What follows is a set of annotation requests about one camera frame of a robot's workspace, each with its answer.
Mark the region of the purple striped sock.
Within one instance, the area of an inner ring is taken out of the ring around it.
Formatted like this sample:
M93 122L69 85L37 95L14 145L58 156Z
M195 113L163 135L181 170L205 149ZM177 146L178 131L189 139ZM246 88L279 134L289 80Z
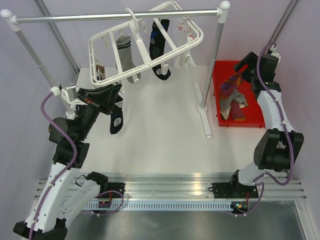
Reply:
M221 100L228 99L233 91L237 90L244 81L245 80L240 73L234 73L220 86L219 98Z
M240 105L236 101L232 101L230 104L231 118L233 121L245 121L246 117L240 108Z

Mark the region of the grey sock with black stripes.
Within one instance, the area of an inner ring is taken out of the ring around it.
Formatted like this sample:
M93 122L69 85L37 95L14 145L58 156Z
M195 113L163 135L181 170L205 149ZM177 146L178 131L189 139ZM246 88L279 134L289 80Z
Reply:
M235 90L226 99L220 99L219 100L220 110L221 111L227 110L231 106L232 101L236 101L238 104L244 104L247 100L246 100L245 96L242 93L240 93L237 90Z

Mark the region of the brown and beige back sock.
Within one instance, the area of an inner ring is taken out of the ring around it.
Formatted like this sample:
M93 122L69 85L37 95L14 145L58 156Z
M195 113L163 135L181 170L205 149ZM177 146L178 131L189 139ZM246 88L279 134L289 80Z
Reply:
M96 65L96 72L97 72L97 80L102 81L106 78L106 73L105 73L105 67L102 65L97 64Z

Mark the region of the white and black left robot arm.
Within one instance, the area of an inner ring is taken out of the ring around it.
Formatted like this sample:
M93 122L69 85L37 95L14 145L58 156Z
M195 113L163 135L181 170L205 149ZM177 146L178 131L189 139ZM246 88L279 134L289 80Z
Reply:
M116 188L106 175L93 171L85 176L77 192L65 200L66 192L83 166L90 144L86 138L98 116L110 116L110 133L123 127L122 85L112 83L95 89L54 86L50 96L61 96L75 107L72 119L49 119L49 141L56 145L50 173L31 214L17 222L13 232L28 240L63 240L73 220L96 198L124 198L124 190Z

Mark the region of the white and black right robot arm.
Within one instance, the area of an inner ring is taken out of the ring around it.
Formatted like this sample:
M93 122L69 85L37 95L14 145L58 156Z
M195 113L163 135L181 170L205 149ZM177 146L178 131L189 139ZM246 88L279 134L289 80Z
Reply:
M304 135L296 132L287 118L282 89L274 80L279 60L275 53L256 55L251 51L233 68L251 84L265 123L265 133L254 149L253 161L230 177L228 192L235 198L246 192L257 197L257 186L265 177L280 186L289 184L304 143Z

